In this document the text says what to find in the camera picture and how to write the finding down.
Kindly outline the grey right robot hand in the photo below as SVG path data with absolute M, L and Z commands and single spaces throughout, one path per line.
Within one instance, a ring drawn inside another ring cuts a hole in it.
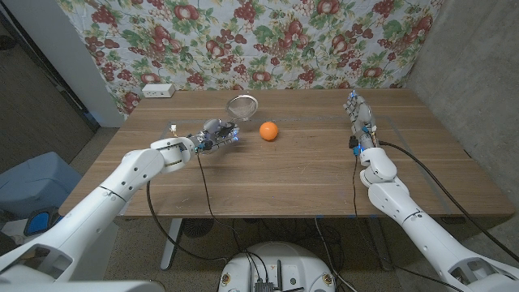
M 343 108 L 351 121 L 351 131 L 362 150 L 376 148 L 378 141 L 375 136 L 375 116 L 364 97 L 354 90 L 348 95 Z

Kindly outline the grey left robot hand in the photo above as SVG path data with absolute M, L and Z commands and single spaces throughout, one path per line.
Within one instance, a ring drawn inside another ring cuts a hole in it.
M 193 142 L 197 153 L 209 154 L 238 141 L 238 133 L 236 123 L 214 118 L 206 121 L 198 133 L 189 134 L 187 138 Z

